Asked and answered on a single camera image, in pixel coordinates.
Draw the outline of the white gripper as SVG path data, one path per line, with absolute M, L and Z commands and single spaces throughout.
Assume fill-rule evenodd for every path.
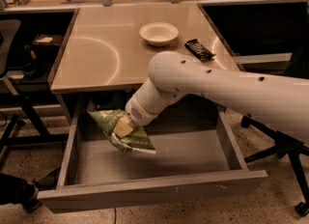
M 114 133 L 123 138 L 132 133 L 137 126 L 146 126 L 152 122 L 157 115 L 145 110 L 139 103 L 137 95 L 133 95 L 126 103 L 126 115 L 119 119 L 115 125 Z

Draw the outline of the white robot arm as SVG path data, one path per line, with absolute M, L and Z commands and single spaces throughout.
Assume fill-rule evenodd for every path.
M 191 94 L 309 142 L 309 80 L 210 68 L 178 52 L 156 54 L 148 78 L 126 103 L 126 114 L 146 126 L 165 108 Z

